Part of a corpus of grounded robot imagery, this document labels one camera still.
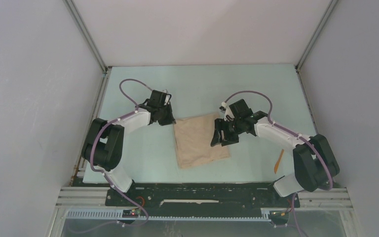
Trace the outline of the beige cloth napkin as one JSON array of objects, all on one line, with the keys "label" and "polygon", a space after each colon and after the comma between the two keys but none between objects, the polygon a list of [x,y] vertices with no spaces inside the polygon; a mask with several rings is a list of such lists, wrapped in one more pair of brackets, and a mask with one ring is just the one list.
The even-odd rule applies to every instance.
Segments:
[{"label": "beige cloth napkin", "polygon": [[193,168],[230,157],[227,147],[211,146],[214,120],[219,113],[176,120],[173,125],[175,150],[180,169]]}]

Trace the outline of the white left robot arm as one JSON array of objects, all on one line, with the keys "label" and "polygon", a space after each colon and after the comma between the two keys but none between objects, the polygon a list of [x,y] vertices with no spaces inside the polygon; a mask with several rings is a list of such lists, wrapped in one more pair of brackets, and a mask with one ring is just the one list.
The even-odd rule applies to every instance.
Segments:
[{"label": "white left robot arm", "polygon": [[123,205],[132,205],[136,199],[136,192],[130,188],[134,180],[120,165],[124,137],[153,123],[175,124],[171,99],[167,90],[152,90],[150,98],[132,112],[111,121],[96,118],[90,125],[81,157],[90,163],[92,171],[101,173],[110,187],[118,191],[117,199]]}]

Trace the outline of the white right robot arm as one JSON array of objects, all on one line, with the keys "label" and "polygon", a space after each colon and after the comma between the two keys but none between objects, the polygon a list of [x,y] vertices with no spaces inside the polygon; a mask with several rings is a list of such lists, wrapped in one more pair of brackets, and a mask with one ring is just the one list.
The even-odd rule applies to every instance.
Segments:
[{"label": "white right robot arm", "polygon": [[248,133],[274,142],[291,153],[294,172],[274,181],[273,189],[267,193],[271,205],[281,206],[293,193],[333,187],[333,177],[340,168],[325,136],[295,133],[262,111],[254,113],[243,99],[230,105],[222,102],[220,110],[224,117],[214,121],[212,147],[236,144],[240,134]]}]

